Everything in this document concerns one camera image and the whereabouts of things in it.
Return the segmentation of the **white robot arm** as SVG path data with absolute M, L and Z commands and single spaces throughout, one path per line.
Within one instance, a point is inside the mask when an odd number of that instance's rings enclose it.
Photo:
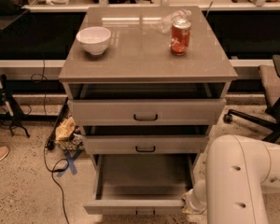
M 182 195 L 187 214 L 207 224 L 269 224 L 263 195 L 280 192 L 280 145 L 222 135 L 210 145 L 205 179 Z

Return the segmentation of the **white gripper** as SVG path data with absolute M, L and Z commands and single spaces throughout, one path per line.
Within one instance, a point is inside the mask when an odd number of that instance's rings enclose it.
M 206 182 L 197 181 L 193 188 L 182 194 L 185 202 L 184 212 L 190 215 L 199 215 L 206 210 Z

